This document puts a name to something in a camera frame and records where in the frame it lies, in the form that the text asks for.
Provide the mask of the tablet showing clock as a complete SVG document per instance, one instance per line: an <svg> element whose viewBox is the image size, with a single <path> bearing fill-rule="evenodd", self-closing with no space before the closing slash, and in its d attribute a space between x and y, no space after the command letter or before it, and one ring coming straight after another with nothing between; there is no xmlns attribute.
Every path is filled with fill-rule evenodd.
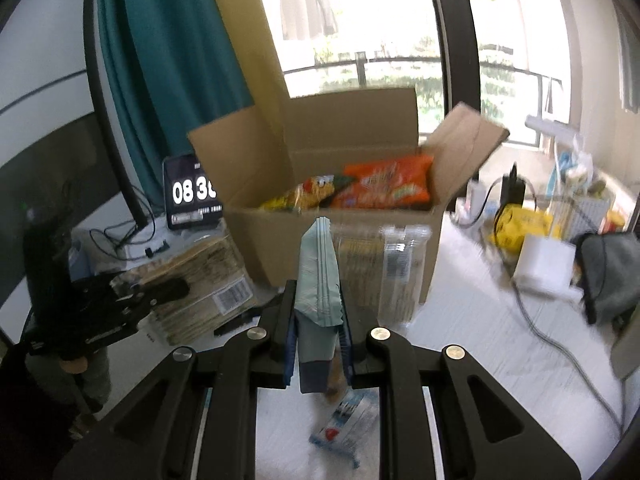
<svg viewBox="0 0 640 480"><path fill-rule="evenodd" d="M166 223L171 231L218 226L224 206L200 161L194 154L163 161Z"/></svg>

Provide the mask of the white power adapter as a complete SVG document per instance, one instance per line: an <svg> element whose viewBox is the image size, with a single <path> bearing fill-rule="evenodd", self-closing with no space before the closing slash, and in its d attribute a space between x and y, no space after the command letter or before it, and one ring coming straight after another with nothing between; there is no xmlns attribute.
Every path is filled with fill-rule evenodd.
<svg viewBox="0 0 640 480"><path fill-rule="evenodd" d="M572 243L527 234L512 282L523 292L579 304L584 293L572 284L575 256Z"/></svg>

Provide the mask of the brown cardboard box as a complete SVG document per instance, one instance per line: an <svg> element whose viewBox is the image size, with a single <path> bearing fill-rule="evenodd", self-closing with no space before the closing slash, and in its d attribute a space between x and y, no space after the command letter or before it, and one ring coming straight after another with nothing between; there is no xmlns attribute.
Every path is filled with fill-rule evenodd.
<svg viewBox="0 0 640 480"><path fill-rule="evenodd" d="M282 119L273 132L247 107L189 134L248 275L272 287L296 278L300 240L320 216L438 233L449 203L509 135L461 103L421 138L411 88L304 96L283 104Z"/></svg>

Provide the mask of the orange snack bag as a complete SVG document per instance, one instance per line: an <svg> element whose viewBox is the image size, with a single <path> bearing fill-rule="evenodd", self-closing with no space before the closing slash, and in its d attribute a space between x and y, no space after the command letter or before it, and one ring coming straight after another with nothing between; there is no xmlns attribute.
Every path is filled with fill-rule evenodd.
<svg viewBox="0 0 640 480"><path fill-rule="evenodd" d="M338 209L428 209L432 194L428 172L434 157L427 154L348 165L346 177L354 180L331 200Z"/></svg>

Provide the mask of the white desk lamp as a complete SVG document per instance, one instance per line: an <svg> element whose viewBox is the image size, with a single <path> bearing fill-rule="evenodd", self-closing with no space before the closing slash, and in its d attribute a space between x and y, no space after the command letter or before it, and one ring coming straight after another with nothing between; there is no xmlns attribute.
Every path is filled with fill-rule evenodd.
<svg viewBox="0 0 640 480"><path fill-rule="evenodd" d="M582 134L562 122L536 116L527 116L525 125L551 140L553 169L548 191L554 194L585 194L593 179L593 162L585 151Z"/></svg>

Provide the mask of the yellow plastic bag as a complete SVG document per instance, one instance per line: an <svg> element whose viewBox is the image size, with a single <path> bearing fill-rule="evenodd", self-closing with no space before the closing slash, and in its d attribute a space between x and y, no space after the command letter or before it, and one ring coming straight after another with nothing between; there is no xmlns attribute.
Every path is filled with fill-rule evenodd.
<svg viewBox="0 0 640 480"><path fill-rule="evenodd" d="M552 214L514 204L501 206L489 232L491 243L508 254L518 255L527 235L561 238L562 230Z"/></svg>

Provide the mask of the teal green snack pouch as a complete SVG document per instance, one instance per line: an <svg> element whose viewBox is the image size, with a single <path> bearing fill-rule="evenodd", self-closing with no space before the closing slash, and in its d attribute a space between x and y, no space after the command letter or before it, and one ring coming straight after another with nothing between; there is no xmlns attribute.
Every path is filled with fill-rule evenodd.
<svg viewBox="0 0 640 480"><path fill-rule="evenodd" d="M314 220L300 240L294 310L300 392L324 393L337 331L343 325L340 272L329 218Z"/></svg>

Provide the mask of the flat barcode cracker pack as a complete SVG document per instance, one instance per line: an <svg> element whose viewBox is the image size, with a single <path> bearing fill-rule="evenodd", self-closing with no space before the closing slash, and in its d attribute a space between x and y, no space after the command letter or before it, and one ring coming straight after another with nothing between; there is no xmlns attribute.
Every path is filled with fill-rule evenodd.
<svg viewBox="0 0 640 480"><path fill-rule="evenodd" d="M253 281L228 233L205 235L182 252L137 266L112 281L119 292L181 278L186 296L152 307L152 326L168 344L190 344L258 305Z"/></svg>

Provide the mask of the black balcony railing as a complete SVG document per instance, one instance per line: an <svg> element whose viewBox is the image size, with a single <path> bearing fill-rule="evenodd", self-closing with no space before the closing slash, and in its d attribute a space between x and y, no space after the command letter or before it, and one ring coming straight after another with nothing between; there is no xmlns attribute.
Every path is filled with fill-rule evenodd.
<svg viewBox="0 0 640 480"><path fill-rule="evenodd" d="M445 115L442 62L437 56L377 56L360 51L336 60L325 56L307 66L288 68L291 96L363 88L412 87L418 102L419 131L427 136ZM542 133L525 119L568 118L570 84L551 74L515 66L505 58L480 62L480 112L510 130L513 144L540 148Z"/></svg>

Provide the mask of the clear wrapped cracker pack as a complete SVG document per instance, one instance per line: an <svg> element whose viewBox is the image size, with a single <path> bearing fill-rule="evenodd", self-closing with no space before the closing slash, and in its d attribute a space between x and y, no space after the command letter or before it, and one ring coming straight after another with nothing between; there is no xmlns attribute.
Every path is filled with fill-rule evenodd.
<svg viewBox="0 0 640 480"><path fill-rule="evenodd" d="M332 228L343 295L381 322L408 324L420 306L427 244L432 230L413 226Z"/></svg>

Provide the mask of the grey cloth pouch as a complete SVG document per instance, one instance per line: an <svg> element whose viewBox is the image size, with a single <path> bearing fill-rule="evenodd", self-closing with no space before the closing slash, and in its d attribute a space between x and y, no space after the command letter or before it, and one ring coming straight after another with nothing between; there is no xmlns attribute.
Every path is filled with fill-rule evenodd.
<svg viewBox="0 0 640 480"><path fill-rule="evenodd" d="M638 306L639 240L633 232L582 234L576 259L589 324L611 322Z"/></svg>

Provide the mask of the black sliding door frame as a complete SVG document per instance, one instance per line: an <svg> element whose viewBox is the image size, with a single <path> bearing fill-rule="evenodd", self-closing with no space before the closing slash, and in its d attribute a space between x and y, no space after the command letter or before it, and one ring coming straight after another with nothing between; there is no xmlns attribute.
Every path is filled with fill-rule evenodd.
<svg viewBox="0 0 640 480"><path fill-rule="evenodd" d="M463 102L480 112L480 58L470 0L432 0L445 113Z"/></svg>

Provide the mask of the large yellow chip bag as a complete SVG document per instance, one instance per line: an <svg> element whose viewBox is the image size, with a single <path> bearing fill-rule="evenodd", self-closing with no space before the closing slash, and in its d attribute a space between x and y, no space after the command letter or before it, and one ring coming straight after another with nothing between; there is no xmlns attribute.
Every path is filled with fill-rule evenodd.
<svg viewBox="0 0 640 480"><path fill-rule="evenodd" d="M262 203L259 208L268 211L294 212L317 209L332 200L338 192L348 188L354 181L354 177L344 174L310 177L288 192Z"/></svg>

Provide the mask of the teal curtain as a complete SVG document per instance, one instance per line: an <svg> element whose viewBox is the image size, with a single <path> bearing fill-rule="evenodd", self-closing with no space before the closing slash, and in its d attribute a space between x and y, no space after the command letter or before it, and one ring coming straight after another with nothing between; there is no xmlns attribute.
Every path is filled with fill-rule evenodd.
<svg viewBox="0 0 640 480"><path fill-rule="evenodd" d="M142 190L163 197L163 162L190 131L253 103L216 0L96 0L120 130Z"/></svg>

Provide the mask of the small blue white packet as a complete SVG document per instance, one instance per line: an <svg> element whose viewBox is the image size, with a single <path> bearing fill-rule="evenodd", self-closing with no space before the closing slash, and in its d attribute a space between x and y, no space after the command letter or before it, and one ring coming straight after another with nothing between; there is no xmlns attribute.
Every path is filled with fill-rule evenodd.
<svg viewBox="0 0 640 480"><path fill-rule="evenodd" d="M378 390L348 390L328 421L311 434L308 441L317 448L347 458L352 468L357 469L361 445L372 434L379 417Z"/></svg>

